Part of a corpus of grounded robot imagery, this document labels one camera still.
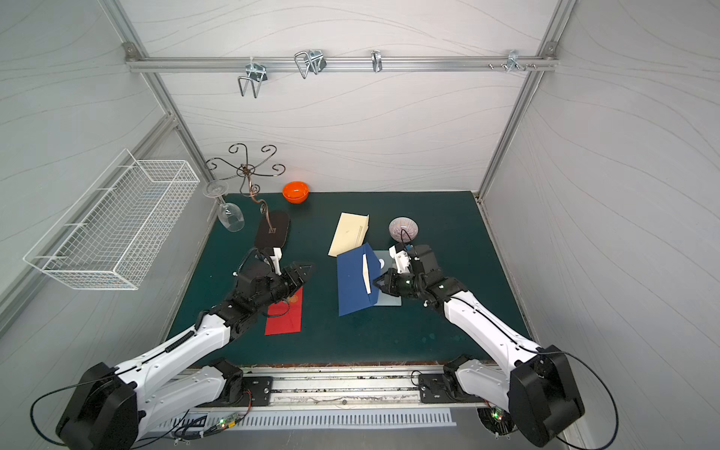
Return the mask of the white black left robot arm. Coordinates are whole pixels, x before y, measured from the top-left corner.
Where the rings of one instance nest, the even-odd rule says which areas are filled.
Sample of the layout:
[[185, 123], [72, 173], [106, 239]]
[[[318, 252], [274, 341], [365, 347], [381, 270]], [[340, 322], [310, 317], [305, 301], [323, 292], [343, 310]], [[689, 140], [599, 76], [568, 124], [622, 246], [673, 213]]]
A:
[[194, 407], [232, 398], [242, 371], [227, 362], [180, 374], [242, 337], [268, 307], [293, 296], [311, 278], [310, 262], [280, 272], [266, 262], [240, 269], [226, 298], [184, 332], [130, 360], [90, 367], [61, 415], [55, 433], [69, 449], [129, 449], [160, 423]]

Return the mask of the cream yellow envelope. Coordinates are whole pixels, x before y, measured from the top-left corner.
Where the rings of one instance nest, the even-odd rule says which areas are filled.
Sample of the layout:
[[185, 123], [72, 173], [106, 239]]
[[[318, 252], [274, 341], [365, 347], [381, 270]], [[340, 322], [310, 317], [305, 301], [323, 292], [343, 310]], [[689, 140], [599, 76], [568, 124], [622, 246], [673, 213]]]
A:
[[364, 244], [369, 230], [369, 216], [343, 212], [328, 251], [330, 257], [337, 257]]

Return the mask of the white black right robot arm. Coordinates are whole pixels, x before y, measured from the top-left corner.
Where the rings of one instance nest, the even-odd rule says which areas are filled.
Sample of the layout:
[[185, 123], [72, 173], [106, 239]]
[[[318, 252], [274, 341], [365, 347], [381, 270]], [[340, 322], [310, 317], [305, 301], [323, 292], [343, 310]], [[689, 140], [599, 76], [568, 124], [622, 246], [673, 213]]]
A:
[[501, 410], [534, 446], [545, 446], [585, 414], [567, 355], [541, 347], [501, 321], [458, 279], [444, 275], [427, 245], [395, 245], [395, 264], [363, 260], [363, 284], [388, 296], [414, 298], [478, 344], [493, 367], [459, 358], [445, 368], [451, 395], [480, 398]]

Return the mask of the light teal envelope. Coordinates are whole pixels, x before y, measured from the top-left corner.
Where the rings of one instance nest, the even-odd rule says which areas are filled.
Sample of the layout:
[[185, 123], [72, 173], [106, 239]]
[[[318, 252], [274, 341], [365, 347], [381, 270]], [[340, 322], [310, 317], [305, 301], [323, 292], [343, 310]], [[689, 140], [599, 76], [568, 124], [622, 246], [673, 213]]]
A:
[[[386, 273], [389, 268], [394, 266], [395, 261], [393, 258], [390, 257], [388, 250], [375, 250], [374, 253], [380, 261], [381, 274]], [[400, 307], [401, 305], [402, 300], [400, 297], [395, 297], [389, 294], [385, 294], [384, 292], [379, 292], [378, 301], [374, 305], [374, 307]]]

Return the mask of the red envelope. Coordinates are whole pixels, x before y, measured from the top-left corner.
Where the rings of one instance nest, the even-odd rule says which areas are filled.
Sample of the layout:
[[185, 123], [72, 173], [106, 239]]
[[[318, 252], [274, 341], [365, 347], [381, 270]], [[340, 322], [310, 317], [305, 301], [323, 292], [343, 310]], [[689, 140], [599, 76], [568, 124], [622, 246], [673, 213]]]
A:
[[303, 289], [284, 302], [268, 308], [264, 335], [278, 336], [300, 333], [302, 330]]

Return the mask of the blue envelope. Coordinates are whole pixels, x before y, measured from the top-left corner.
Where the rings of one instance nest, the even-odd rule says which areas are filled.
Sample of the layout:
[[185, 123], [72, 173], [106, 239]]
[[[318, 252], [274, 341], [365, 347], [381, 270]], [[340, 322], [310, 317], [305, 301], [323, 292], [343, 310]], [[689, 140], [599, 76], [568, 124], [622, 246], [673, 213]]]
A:
[[377, 304], [380, 290], [373, 281], [380, 275], [380, 260], [369, 244], [337, 256], [339, 317]]

